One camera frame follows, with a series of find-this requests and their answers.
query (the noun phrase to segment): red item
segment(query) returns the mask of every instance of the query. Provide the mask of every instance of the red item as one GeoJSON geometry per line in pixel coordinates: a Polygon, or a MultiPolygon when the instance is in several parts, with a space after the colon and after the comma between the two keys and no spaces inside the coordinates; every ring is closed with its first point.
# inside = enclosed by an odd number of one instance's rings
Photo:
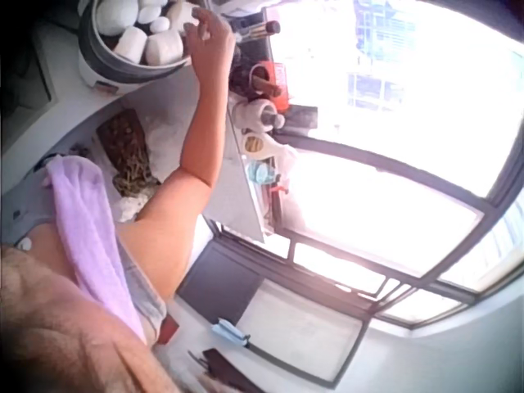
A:
{"type": "Polygon", "coordinates": [[[273,63],[272,61],[261,61],[260,64],[269,72],[269,82],[276,84],[282,90],[282,94],[278,97],[271,97],[270,100],[275,104],[279,113],[284,113],[289,108],[286,66],[282,63],[273,63]]]}
{"type": "Polygon", "coordinates": [[[171,340],[171,337],[177,332],[177,330],[178,324],[171,315],[167,314],[160,325],[160,334],[158,335],[156,344],[167,344],[169,340],[171,340]]]}

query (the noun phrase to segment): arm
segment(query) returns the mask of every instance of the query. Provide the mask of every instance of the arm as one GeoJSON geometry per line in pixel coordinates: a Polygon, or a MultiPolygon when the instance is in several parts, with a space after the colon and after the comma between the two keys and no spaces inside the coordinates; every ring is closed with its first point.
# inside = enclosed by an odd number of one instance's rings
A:
{"type": "Polygon", "coordinates": [[[149,280],[167,299],[185,273],[198,215],[219,176],[224,152],[228,75],[235,39],[226,22],[195,8],[199,27],[184,26],[200,97],[183,144],[180,166],[144,206],[120,238],[149,280]],[[209,38],[204,40],[204,33],[209,38]]]}

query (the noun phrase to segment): window pane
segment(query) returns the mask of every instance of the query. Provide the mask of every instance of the window pane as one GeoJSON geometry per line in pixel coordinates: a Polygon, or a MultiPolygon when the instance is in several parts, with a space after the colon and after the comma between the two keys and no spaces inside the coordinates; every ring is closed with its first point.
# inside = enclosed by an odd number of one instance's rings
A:
{"type": "Polygon", "coordinates": [[[295,2],[268,13],[291,27],[271,37],[273,59],[286,65],[291,103],[318,107],[311,137],[487,195],[522,120],[522,43],[425,2],[295,2]],[[326,45],[335,37],[344,50],[326,45]]]}
{"type": "Polygon", "coordinates": [[[362,322],[264,280],[237,323],[250,343],[296,368],[332,381],[362,322]]]}
{"type": "Polygon", "coordinates": [[[378,294],[377,299],[381,299],[382,297],[384,297],[385,295],[393,291],[393,289],[395,289],[396,286],[399,284],[400,284],[400,281],[395,280],[394,278],[390,278],[389,280],[387,280],[386,285],[382,288],[382,290],[378,294]]]}
{"type": "Polygon", "coordinates": [[[384,311],[385,315],[407,322],[422,322],[460,305],[456,300],[434,293],[418,290],[396,305],[384,311]]]}
{"type": "Polygon", "coordinates": [[[524,261],[524,190],[503,218],[440,278],[483,291],[524,261]]]}
{"type": "Polygon", "coordinates": [[[232,233],[233,235],[248,241],[249,243],[252,243],[260,248],[263,248],[264,250],[267,250],[275,255],[281,256],[282,258],[287,258],[287,252],[289,251],[289,244],[290,244],[290,241],[287,237],[282,237],[280,235],[277,235],[276,233],[270,233],[270,234],[265,233],[264,234],[264,243],[263,243],[263,242],[258,242],[256,240],[253,240],[250,237],[242,235],[236,231],[233,231],[231,228],[224,226],[224,229],[228,231],[229,233],[232,233]]]}
{"type": "Polygon", "coordinates": [[[316,274],[354,289],[375,293],[385,277],[362,266],[329,255],[306,244],[296,243],[295,263],[316,274]]]}
{"type": "Polygon", "coordinates": [[[417,276],[480,217],[406,178],[324,154],[301,151],[289,179],[285,227],[417,276]]]}

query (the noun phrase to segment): person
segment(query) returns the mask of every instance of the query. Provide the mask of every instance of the person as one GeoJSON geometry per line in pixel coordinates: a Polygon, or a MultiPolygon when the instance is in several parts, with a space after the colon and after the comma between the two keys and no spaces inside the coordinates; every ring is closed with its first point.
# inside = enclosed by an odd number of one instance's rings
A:
{"type": "Polygon", "coordinates": [[[26,251],[2,244],[2,355],[11,379],[19,383],[13,391],[180,391],[150,346],[165,316],[165,301],[183,279],[197,217],[219,175],[235,46],[229,25],[217,15],[201,8],[193,15],[198,27],[184,28],[200,96],[180,166],[134,222],[114,228],[121,264],[138,280],[138,289],[128,285],[144,337],[86,295],[84,279],[66,252],[67,233],[61,233],[56,217],[43,223],[30,219],[31,210],[45,203],[31,201],[38,200],[38,190],[22,195],[20,190],[32,189],[28,183],[38,175],[28,177],[2,199],[2,243],[10,238],[17,244],[21,235],[30,244],[26,251]],[[27,215],[20,215],[20,208],[10,213],[22,203],[27,215]]]}

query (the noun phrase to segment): hand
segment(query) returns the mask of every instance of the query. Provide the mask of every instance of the hand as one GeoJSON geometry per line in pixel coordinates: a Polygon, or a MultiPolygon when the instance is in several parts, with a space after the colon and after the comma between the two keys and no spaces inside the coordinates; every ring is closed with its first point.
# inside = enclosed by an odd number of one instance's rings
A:
{"type": "Polygon", "coordinates": [[[235,49],[235,36],[228,22],[204,8],[193,8],[196,27],[184,25],[187,48],[201,89],[227,88],[235,49]]]}

